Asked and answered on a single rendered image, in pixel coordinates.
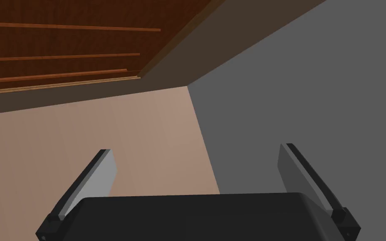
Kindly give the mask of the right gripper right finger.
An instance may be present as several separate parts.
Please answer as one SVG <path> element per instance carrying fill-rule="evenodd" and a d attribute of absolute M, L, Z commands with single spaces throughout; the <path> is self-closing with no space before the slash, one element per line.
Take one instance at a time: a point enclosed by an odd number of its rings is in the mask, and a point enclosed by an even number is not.
<path fill-rule="evenodd" d="M 278 170 L 286 191 L 301 194 L 320 241 L 357 241 L 359 223 L 293 143 L 280 145 Z"/>

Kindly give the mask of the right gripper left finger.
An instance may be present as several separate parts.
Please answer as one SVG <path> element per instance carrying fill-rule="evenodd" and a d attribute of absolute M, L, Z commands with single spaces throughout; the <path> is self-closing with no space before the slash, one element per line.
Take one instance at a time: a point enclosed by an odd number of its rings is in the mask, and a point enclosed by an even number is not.
<path fill-rule="evenodd" d="M 80 202 L 107 197 L 117 174 L 113 151 L 101 149 L 53 207 L 36 231 L 38 241 L 63 241 Z"/>

